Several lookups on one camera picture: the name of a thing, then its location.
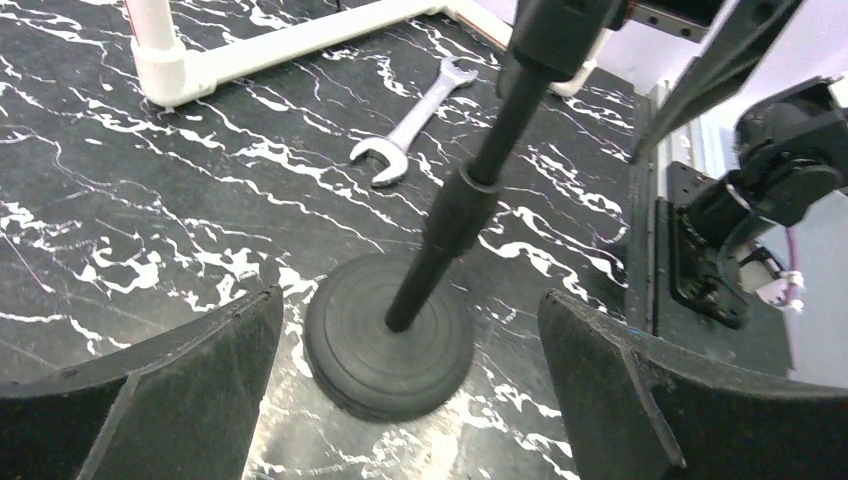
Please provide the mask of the black left gripper left finger pad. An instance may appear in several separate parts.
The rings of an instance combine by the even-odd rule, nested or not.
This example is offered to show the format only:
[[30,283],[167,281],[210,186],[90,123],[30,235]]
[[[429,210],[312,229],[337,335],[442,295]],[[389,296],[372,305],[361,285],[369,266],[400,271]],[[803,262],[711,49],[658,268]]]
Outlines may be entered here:
[[284,320],[272,287],[1,387],[5,479],[238,479]]

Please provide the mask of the finger pad of the right gripper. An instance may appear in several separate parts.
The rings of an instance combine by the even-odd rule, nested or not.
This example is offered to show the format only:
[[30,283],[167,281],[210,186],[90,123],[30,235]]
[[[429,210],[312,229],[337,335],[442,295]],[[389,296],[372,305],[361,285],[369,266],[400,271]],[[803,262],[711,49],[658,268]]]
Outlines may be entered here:
[[742,0],[731,7],[642,129],[630,161],[642,162],[668,134],[735,95],[801,5],[801,0]]

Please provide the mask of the left gripper right finger pad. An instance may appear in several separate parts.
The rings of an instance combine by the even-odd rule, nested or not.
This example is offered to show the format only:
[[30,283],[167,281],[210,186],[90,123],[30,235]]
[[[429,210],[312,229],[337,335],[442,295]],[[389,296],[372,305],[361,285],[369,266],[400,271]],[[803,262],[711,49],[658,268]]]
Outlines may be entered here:
[[843,479],[847,393],[712,360],[558,290],[538,328],[582,479]]

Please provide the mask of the black round-base mic stand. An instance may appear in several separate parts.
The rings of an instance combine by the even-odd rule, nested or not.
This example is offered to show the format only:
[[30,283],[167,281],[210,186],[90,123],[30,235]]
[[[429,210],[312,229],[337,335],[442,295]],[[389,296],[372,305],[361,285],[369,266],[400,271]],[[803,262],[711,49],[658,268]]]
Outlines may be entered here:
[[499,177],[554,82],[574,79],[602,34],[619,29],[629,1],[522,1],[498,80],[503,103],[475,157],[444,182],[412,260],[372,254],[338,266],[320,283],[304,319],[316,384],[352,416],[373,422],[422,417],[465,380],[474,326],[441,286],[492,217]]

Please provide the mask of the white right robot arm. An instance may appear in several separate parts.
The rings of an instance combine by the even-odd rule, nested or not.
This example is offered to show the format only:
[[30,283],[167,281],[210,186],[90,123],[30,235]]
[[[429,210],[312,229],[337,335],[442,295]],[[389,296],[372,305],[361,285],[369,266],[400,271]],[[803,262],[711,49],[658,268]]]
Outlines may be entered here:
[[[799,8],[741,1],[638,137],[640,161],[667,135],[737,93]],[[748,319],[737,251],[847,185],[847,109],[836,80],[814,77],[752,105],[735,127],[736,169],[671,212],[670,291],[677,302],[732,329]]]

